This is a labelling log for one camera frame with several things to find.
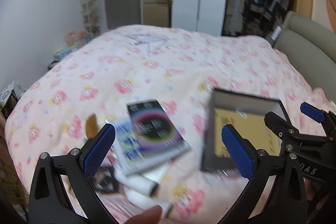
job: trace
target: blue gripper pad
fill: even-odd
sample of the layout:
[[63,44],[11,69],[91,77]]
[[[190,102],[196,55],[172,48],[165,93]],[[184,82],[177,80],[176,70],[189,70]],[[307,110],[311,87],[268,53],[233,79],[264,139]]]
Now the blue gripper pad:
[[244,141],[244,139],[232,125],[229,124],[223,127],[222,141],[235,162],[241,176],[251,180],[254,174],[253,161],[240,143],[240,141]]
[[324,113],[321,110],[306,102],[301,104],[300,110],[303,114],[316,122],[323,123],[325,120]]
[[98,168],[103,162],[106,154],[116,138],[114,126],[105,124],[96,137],[88,140],[82,147],[80,165],[85,179],[96,175]]

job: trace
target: blue textured pad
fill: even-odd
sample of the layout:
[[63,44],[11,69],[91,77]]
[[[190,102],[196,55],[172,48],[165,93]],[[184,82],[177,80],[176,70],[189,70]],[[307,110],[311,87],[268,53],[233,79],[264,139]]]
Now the blue textured pad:
[[115,136],[114,126],[110,126],[84,159],[83,175],[85,179],[96,175],[98,168],[115,140]]
[[302,103],[300,110],[303,114],[307,115],[309,118],[313,119],[314,121],[322,123],[325,120],[323,112],[308,103]]
[[252,159],[227,126],[224,126],[222,129],[222,141],[241,176],[251,180],[254,174]]

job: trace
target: orange-brown object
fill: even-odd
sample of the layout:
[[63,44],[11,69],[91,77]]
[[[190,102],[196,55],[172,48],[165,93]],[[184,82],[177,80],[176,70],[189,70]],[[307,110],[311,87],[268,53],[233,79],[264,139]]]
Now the orange-brown object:
[[96,114],[92,114],[86,119],[85,132],[88,139],[92,139],[98,134]]

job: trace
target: open box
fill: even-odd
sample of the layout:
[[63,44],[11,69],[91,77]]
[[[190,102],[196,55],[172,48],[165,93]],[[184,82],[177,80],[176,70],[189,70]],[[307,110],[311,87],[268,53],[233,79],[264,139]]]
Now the open box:
[[205,131],[205,147],[201,165],[202,171],[210,173],[238,173],[236,165],[231,158],[218,156],[218,154],[215,153],[216,109],[238,111],[239,113],[251,113],[262,116],[272,111],[281,118],[290,122],[288,114],[280,100],[235,93],[228,90],[214,89],[209,105],[209,120],[208,127]]

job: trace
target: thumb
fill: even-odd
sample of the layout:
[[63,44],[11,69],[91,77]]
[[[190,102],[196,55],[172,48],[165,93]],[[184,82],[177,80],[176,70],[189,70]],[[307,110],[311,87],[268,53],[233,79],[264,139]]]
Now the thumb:
[[157,224],[160,221],[161,213],[162,208],[157,205],[149,208],[140,215],[131,217],[125,224]]

